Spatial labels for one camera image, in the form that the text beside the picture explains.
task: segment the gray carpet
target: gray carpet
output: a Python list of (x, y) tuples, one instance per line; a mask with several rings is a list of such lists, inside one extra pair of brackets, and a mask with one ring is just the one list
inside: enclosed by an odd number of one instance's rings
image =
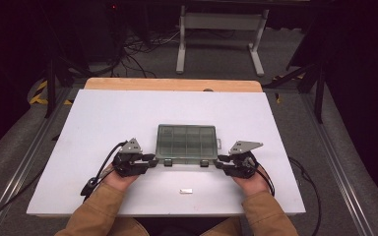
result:
[[(237, 31), (230, 39), (223, 39), (205, 31), (192, 33), (187, 41), (183, 75), (175, 74), (178, 48), (176, 42), (171, 41), (153, 52), (138, 53), (134, 57), (145, 70), (155, 73), (158, 78), (258, 80), (266, 84), (273, 76), (286, 74), (284, 68), (302, 38), (302, 34), (298, 30), (267, 29), (265, 31), (259, 47), (259, 56), (266, 74), (263, 78), (255, 75), (250, 55), (246, 50), (250, 36), (251, 33), (241, 31)], [(124, 63), (138, 68), (132, 60), (129, 62), (124, 60)], [(94, 65), (93, 69), (103, 66)], [(122, 66), (115, 69), (114, 75), (143, 77), (142, 72), (130, 69), (126, 71)], [(74, 98), (82, 85), (75, 85), (70, 98)], [(359, 235), (328, 164), (327, 154), (312, 125), (313, 117), (307, 114), (301, 95), (295, 92), (293, 86), (294, 84), (288, 84), (284, 86), (284, 89), (279, 90), (280, 103), (276, 102), (273, 90), (266, 90), (266, 93), (287, 154), (302, 163), (318, 187), (322, 201), (322, 223), (318, 235)], [(25, 183), (30, 181), (50, 156), (56, 143), (51, 140), (60, 134), (69, 110), (69, 105), (63, 105), (61, 108), (44, 138)], [(31, 109), (0, 142), (0, 196), (27, 152), (43, 121), (44, 114), (44, 105), (32, 105)], [(373, 234), (378, 235), (378, 190), (361, 163), (328, 92), (324, 100), (323, 120), (347, 177), (369, 220)], [(300, 235), (310, 235), (317, 221), (316, 197), (310, 184), (301, 178), (298, 169), (294, 166), (292, 169), (300, 184), (299, 190), (307, 212), (291, 216), (290, 219)], [(5, 220), (0, 225), (0, 235), (53, 235), (65, 226), (67, 218), (39, 218), (26, 215), (32, 194), (33, 188), (30, 188), (10, 206)]]

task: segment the table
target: table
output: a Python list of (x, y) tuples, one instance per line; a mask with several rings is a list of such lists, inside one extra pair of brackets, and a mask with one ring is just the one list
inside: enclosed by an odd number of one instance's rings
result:
[[(156, 152), (160, 123), (215, 125), (219, 154), (227, 153), (237, 139), (263, 142), (253, 153), (272, 176), (277, 200), (286, 213), (305, 212), (272, 111), (260, 91), (258, 82), (89, 79), (75, 99), (27, 213), (73, 213), (83, 201), (83, 186), (116, 144), (137, 138), (143, 153)], [(181, 195), (180, 189), (193, 189), (193, 194)], [(240, 188), (213, 166), (158, 165), (130, 187), (118, 214), (240, 215), (242, 200)]]

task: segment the person's left hand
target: person's left hand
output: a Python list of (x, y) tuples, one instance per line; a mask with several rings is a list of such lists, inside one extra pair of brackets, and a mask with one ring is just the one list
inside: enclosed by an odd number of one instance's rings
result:
[(139, 175), (130, 177), (121, 177), (115, 171), (109, 173), (103, 180), (102, 183), (109, 185), (110, 187), (119, 190), (121, 192), (126, 192), (128, 187), (139, 177)]

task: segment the metal stand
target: metal stand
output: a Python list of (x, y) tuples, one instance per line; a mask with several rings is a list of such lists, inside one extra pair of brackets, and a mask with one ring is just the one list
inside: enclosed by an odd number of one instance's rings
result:
[(180, 45), (177, 54), (176, 73), (183, 74), (184, 72), (186, 29), (254, 30), (255, 37), (253, 38), (253, 42), (249, 43), (248, 49), (257, 76), (263, 77), (264, 71), (257, 49), (266, 26), (268, 14), (269, 10), (265, 10), (262, 15), (186, 13), (185, 6), (182, 6), (180, 10)]

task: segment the person's right hand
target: person's right hand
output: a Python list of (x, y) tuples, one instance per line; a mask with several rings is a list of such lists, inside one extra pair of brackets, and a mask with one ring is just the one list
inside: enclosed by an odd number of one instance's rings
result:
[[(262, 167), (259, 166), (259, 168), (257, 169), (266, 176), (266, 173)], [(270, 192), (268, 184), (258, 173), (254, 173), (254, 175), (251, 176), (249, 179), (242, 179), (237, 177), (232, 177), (232, 179), (241, 187), (245, 197), (260, 192)]]

